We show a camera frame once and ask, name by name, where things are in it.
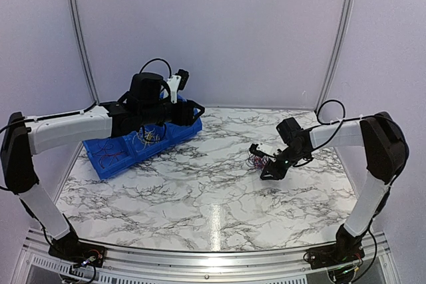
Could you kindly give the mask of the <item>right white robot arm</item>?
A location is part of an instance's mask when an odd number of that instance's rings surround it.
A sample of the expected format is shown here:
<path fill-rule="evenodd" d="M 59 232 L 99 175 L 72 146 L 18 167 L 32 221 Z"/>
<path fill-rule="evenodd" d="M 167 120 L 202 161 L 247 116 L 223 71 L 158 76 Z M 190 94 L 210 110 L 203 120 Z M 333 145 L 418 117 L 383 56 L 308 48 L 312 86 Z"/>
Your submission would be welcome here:
<path fill-rule="evenodd" d="M 343 263 L 355 253 L 372 221 L 387 203 L 391 187 L 405 168 L 409 147 L 399 125 L 387 112 L 343 119 L 303 129 L 295 118 L 276 127 L 286 148 L 274 149 L 252 144 L 250 153 L 267 158 L 262 180 L 282 180 L 299 161 L 310 162 L 313 153 L 323 148 L 362 147 L 366 160 L 366 181 L 352 212 L 339 227 L 329 256 Z"/>

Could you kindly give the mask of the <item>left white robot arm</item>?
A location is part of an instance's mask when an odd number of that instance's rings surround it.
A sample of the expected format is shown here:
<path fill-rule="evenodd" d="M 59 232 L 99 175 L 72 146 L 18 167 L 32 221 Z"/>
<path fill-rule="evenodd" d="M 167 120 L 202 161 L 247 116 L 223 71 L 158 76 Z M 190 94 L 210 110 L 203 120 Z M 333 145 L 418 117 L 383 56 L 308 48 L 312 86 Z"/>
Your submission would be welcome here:
<path fill-rule="evenodd" d="M 19 197 L 67 259 L 79 260 L 84 255 L 84 246 L 41 185 L 33 156 L 73 142 L 126 136 L 146 125 L 193 125 L 205 108 L 193 100 L 178 98 L 187 80 L 184 70 L 168 79 L 140 72 L 132 77 L 129 90 L 117 101 L 48 116 L 25 117 L 21 112 L 10 115 L 1 129 L 5 190 Z"/>

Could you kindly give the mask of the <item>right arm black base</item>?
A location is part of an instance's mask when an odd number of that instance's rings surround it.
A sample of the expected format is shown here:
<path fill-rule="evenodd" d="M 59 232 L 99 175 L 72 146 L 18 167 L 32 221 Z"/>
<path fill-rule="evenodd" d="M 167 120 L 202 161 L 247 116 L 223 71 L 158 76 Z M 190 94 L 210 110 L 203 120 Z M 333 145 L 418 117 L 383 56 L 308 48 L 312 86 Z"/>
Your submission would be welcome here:
<path fill-rule="evenodd" d="M 365 257 L 362 239 L 366 233 L 367 231 L 364 231 L 360 235 L 352 236 L 342 224 L 335 235 L 335 243 L 310 248 L 303 259 L 310 264 L 311 269 L 360 261 Z"/>

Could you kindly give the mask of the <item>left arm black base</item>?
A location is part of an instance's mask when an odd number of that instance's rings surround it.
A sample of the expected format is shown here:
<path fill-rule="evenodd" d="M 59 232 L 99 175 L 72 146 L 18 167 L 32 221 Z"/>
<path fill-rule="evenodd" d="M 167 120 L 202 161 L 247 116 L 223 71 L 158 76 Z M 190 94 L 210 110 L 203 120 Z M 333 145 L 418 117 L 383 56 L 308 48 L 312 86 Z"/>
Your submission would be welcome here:
<path fill-rule="evenodd" d="M 52 238 L 49 244 L 50 256 L 57 257 L 74 264 L 83 265 L 84 261 L 95 267 L 102 267 L 106 248 L 101 245 L 86 243 L 79 239 L 76 231 L 70 227 L 70 232 L 56 240 Z"/>

